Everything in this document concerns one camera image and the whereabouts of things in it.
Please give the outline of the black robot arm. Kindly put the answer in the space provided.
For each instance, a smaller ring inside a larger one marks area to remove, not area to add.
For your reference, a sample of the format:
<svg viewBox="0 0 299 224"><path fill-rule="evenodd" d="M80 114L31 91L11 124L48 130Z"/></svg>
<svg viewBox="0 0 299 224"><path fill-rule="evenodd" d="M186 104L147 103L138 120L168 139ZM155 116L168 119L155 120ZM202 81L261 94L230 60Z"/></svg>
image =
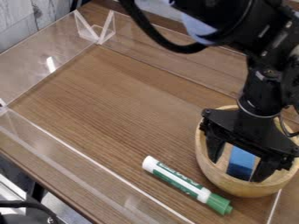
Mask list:
<svg viewBox="0 0 299 224"><path fill-rule="evenodd" d="M251 180L265 181L290 170L299 145L282 121L282 110L299 113L299 13L285 0L163 0L182 12L195 42L178 45L155 29L136 0L119 0L147 36L176 53L229 46L247 56L247 80L235 109L202 111L200 130L208 157L218 162L225 144L261 158Z"/></svg>

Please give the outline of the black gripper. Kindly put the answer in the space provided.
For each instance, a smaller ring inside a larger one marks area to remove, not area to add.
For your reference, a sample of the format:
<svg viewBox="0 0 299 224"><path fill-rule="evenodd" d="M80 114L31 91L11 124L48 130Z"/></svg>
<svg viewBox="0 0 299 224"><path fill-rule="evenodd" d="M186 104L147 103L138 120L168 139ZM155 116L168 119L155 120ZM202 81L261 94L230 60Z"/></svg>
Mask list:
<svg viewBox="0 0 299 224"><path fill-rule="evenodd" d="M275 171L290 170L299 157L299 145L293 141L299 131L290 132L282 116L258 117L237 108L206 108L200 130L206 136L210 161L217 164L226 144L259 157L251 182L263 182Z"/></svg>

